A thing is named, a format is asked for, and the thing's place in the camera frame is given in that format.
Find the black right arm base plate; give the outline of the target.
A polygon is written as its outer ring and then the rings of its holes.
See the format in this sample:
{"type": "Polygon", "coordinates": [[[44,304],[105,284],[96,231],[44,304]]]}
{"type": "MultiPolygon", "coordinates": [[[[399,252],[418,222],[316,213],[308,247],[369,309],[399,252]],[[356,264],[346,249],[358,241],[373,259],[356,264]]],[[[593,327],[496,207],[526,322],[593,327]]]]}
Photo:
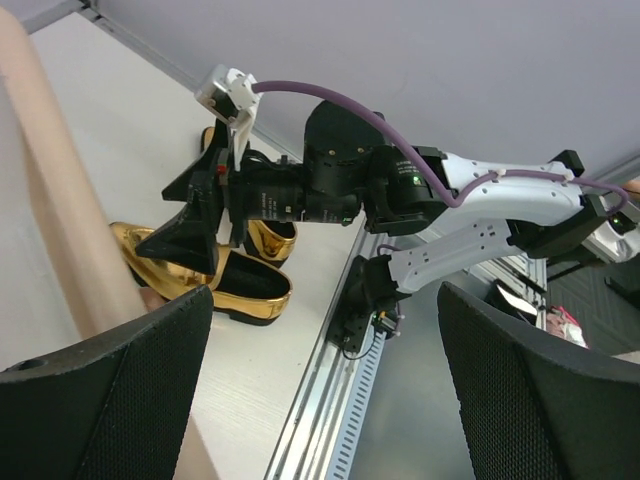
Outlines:
{"type": "Polygon", "coordinates": [[[326,338],[344,353],[358,354],[370,326],[385,339],[397,334],[398,302],[406,295],[389,271],[390,255],[356,256],[330,315],[326,338]]]}

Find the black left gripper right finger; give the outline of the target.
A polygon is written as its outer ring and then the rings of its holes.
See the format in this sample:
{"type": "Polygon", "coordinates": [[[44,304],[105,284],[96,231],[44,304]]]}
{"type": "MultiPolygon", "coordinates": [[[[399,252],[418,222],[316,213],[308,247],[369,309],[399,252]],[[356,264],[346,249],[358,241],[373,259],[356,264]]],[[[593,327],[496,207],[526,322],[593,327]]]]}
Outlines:
{"type": "Polygon", "coordinates": [[[478,479],[636,479],[639,367],[445,282],[438,322],[478,479]]]}

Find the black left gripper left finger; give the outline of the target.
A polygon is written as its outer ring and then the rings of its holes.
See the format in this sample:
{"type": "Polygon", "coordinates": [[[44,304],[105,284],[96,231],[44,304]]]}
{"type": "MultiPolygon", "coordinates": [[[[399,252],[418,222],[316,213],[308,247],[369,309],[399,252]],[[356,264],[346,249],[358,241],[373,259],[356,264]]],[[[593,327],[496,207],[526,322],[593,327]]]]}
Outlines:
{"type": "Polygon", "coordinates": [[[198,287],[2,371],[2,478],[172,478],[212,313],[198,287]]]}

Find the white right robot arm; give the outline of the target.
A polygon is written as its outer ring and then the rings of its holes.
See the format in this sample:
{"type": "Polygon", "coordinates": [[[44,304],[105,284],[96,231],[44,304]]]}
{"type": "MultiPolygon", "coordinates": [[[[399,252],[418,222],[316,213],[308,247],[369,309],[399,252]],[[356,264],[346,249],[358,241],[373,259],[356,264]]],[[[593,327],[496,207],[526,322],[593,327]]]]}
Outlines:
{"type": "Polygon", "coordinates": [[[230,248],[216,240],[223,216],[231,221],[231,244],[269,272],[287,259],[300,222],[347,226],[364,214],[371,234],[438,230],[421,247],[353,262],[330,330],[349,352],[360,348],[367,323],[392,334],[397,303],[432,281],[514,254],[570,253],[608,217],[598,195],[582,192],[582,164],[571,150],[544,165],[507,170],[420,147],[427,167],[420,173],[374,126],[328,101],[307,119],[299,163],[272,162],[249,149],[234,170],[223,139],[204,138],[201,157],[162,193],[182,210],[133,248],[140,258],[209,276],[217,309],[232,261],[230,248]]]}

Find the beige drawer front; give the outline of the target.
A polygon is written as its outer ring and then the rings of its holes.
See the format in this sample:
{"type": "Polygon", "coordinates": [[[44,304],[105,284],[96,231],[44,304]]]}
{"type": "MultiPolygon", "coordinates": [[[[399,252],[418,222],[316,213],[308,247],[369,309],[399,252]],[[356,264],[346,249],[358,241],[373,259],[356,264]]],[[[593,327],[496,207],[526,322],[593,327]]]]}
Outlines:
{"type": "MultiPolygon", "coordinates": [[[[162,306],[130,278],[37,50],[3,11],[1,373],[162,306]]],[[[170,479],[215,477],[189,413],[170,479]]]]}

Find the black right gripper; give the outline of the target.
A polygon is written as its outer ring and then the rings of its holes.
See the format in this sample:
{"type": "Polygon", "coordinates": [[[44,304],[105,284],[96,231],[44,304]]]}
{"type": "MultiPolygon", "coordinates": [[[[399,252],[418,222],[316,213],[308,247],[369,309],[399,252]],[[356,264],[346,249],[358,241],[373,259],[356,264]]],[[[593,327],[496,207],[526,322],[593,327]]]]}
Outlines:
{"type": "MultiPolygon", "coordinates": [[[[235,245],[248,237],[250,220],[347,226],[361,211],[376,152],[389,145],[358,115],[324,100],[305,123],[302,161],[285,155],[272,160],[247,148],[236,171],[234,155],[220,153],[214,168],[214,212],[206,201],[190,200],[142,240],[135,253],[213,274],[217,227],[224,213],[235,245]]],[[[162,199],[185,202],[192,180],[210,171],[220,150],[217,146],[204,150],[162,190],[162,199]]]]}

